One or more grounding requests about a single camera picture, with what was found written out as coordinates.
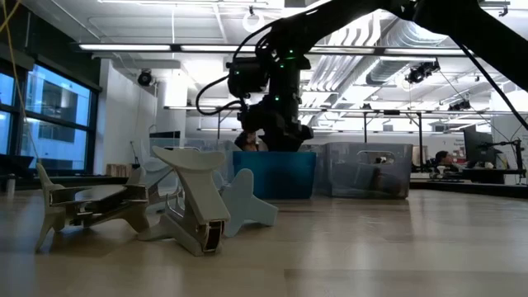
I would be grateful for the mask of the black desk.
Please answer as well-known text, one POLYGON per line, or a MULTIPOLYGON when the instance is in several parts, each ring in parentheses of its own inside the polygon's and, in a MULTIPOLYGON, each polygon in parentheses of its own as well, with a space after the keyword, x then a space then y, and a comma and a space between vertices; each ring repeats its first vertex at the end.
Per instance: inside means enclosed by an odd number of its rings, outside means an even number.
POLYGON ((456 185, 505 185, 506 177, 526 177, 526 170, 518 169, 486 169, 466 168, 458 172, 448 171, 443 167, 429 173, 413 173, 411 186, 425 186, 433 183, 446 183, 456 185))

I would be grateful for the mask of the black framed glass window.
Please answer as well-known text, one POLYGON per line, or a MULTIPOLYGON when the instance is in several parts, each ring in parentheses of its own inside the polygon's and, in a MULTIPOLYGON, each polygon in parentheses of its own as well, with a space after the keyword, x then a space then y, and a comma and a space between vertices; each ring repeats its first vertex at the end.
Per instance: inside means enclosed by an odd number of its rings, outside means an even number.
POLYGON ((0 154, 32 158, 54 173, 93 165, 97 94, 42 65, 0 63, 0 154))

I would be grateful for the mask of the grey staple remover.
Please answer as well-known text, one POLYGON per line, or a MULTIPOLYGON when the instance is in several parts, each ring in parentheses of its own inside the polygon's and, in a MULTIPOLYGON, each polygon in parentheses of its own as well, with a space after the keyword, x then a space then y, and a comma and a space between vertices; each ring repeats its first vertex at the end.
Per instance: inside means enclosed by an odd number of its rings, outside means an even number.
POLYGON ((139 233, 138 239, 174 238, 197 257, 219 252, 230 214, 215 186, 213 171, 223 164, 224 154, 157 146, 153 147, 153 153, 176 172, 185 194, 185 206, 172 208, 166 203, 158 223, 139 233))
POLYGON ((39 251, 50 230, 60 232, 67 225, 85 229, 113 219, 123 219, 137 233, 149 228, 145 211, 149 194, 138 167, 123 185, 66 187, 50 180, 45 168, 36 165, 44 197, 44 218, 35 250, 39 251))

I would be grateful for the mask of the person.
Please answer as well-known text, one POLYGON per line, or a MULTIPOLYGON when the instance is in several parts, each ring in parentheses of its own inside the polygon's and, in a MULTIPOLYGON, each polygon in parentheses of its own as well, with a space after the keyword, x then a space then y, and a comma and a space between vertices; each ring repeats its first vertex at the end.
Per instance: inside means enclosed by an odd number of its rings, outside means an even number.
POLYGON ((453 167, 453 158, 447 151, 439 151, 435 155, 435 165, 443 166, 446 171, 455 172, 456 168, 453 167))
POLYGON ((255 132, 241 132, 235 139, 234 144, 242 151, 257 151, 257 135, 255 132))

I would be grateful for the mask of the black metal rack frame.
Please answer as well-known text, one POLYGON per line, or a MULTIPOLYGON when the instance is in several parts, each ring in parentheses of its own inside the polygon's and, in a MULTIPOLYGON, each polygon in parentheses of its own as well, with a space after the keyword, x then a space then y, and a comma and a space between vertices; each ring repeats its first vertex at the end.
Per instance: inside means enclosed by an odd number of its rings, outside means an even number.
MULTIPOLYGON (((177 111, 198 111, 198 109, 195 107, 195 106, 165 106, 163 108, 164 110, 177 110, 177 111)), ((222 106, 206 106, 204 107, 204 110, 205 111, 198 111, 199 113, 201 113, 203 116, 215 116, 215 115, 218 115, 218 114, 221 114, 222 112, 224 111, 240 111, 242 110, 243 108, 242 107, 233 107, 233 106, 228 106, 228 107, 225 107, 223 108, 222 106)), ((360 118, 363 120, 363 128, 362 130, 344 130, 344 129, 334 129, 334 128, 320 128, 320 127, 315 127, 315 132, 316 133, 327 133, 327 134, 331 134, 331 133, 359 133, 359 132, 363 132, 364 134, 364 139, 365 139, 365 142, 367 141, 367 135, 368 135, 368 124, 370 123, 369 122, 369 119, 373 120, 374 117, 372 118, 369 118, 368 115, 369 114, 374 114, 376 116, 390 116, 390 117, 395 117, 395 116, 409 116, 409 115, 415 115, 417 116, 417 118, 419 119, 418 122, 415 123, 415 125, 418 126, 418 129, 419 129, 419 133, 420 135, 422 135, 422 120, 420 120, 423 116, 423 114, 426 114, 428 112, 426 111, 401 111, 401 110, 366 110, 366 109, 325 109, 325 108, 300 108, 299 109, 300 113, 301 114, 310 114, 310 115, 317 115, 319 113, 326 113, 326 112, 333 112, 333 113, 355 113, 355 114, 359 114, 360 115, 360 118)), ((216 128, 216 131, 217 132, 220 132, 220 131, 242 131, 241 129, 220 129, 219 127, 216 128)))

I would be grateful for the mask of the grey translucent plastic bin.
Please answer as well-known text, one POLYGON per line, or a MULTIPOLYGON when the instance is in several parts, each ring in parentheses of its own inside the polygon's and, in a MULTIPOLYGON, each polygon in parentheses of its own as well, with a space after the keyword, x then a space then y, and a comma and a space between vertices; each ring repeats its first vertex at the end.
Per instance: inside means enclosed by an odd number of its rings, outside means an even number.
POLYGON ((318 146, 313 189, 338 198, 390 199, 370 190, 375 166, 398 165, 412 171, 411 144, 332 142, 318 146))

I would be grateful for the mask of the wooden block stack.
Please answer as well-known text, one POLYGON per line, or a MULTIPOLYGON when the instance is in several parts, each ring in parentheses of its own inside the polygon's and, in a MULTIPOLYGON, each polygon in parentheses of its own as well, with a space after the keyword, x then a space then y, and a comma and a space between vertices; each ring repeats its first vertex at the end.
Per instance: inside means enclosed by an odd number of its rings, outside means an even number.
POLYGON ((106 165, 106 175, 110 177, 130 177, 131 172, 131 164, 108 163, 106 165))

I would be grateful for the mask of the teal plastic bin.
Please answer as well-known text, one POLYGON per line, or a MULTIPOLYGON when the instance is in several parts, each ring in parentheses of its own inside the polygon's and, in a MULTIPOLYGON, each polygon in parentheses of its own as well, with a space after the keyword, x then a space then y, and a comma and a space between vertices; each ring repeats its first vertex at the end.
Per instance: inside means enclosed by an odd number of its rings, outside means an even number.
POLYGON ((233 169, 249 169, 261 200, 307 200, 314 186, 316 153, 233 152, 233 169))

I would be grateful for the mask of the black computer monitor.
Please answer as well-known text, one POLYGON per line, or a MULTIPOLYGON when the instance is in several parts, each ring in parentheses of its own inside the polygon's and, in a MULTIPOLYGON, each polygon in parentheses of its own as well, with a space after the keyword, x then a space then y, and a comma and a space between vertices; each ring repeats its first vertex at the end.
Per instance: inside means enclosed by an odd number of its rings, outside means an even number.
POLYGON ((493 150, 493 137, 478 132, 474 126, 464 128, 465 156, 468 163, 494 164, 496 157, 493 150))

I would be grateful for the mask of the round white pendant lamp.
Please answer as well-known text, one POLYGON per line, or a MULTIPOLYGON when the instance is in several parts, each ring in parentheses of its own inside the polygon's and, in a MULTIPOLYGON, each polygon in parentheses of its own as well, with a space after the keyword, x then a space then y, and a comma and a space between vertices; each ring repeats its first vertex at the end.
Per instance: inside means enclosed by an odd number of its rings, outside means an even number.
POLYGON ((265 17, 262 14, 256 12, 247 12, 242 20, 243 29, 249 33, 257 31, 265 24, 265 17))

